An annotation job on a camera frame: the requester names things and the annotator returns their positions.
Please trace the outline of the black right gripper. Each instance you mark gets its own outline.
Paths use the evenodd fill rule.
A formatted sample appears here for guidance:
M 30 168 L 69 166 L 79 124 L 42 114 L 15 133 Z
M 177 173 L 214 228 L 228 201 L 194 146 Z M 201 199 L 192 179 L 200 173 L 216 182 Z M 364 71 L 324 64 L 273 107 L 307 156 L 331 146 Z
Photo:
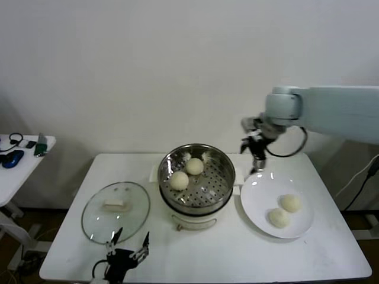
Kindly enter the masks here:
M 240 145 L 240 153 L 243 153 L 246 149 L 249 149 L 253 155 L 252 168 L 250 174 L 261 172 L 266 167 L 266 145 L 267 140 L 261 134 L 248 135 L 242 139 Z

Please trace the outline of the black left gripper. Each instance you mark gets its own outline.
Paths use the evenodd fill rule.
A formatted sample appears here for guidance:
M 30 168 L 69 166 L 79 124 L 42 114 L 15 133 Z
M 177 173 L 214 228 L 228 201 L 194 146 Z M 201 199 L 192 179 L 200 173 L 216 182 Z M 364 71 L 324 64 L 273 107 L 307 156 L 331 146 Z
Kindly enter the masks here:
M 149 255 L 150 232 L 146 234 L 142 247 L 135 252 L 120 248 L 115 249 L 115 245 L 118 243 L 122 232 L 123 227 L 116 233 L 113 231 L 111 240 L 105 244 L 107 249 L 107 262 L 109 265 L 105 273 L 105 280 L 109 281 L 110 284 L 123 283 L 126 273 L 137 267 L 137 260 L 145 260 Z

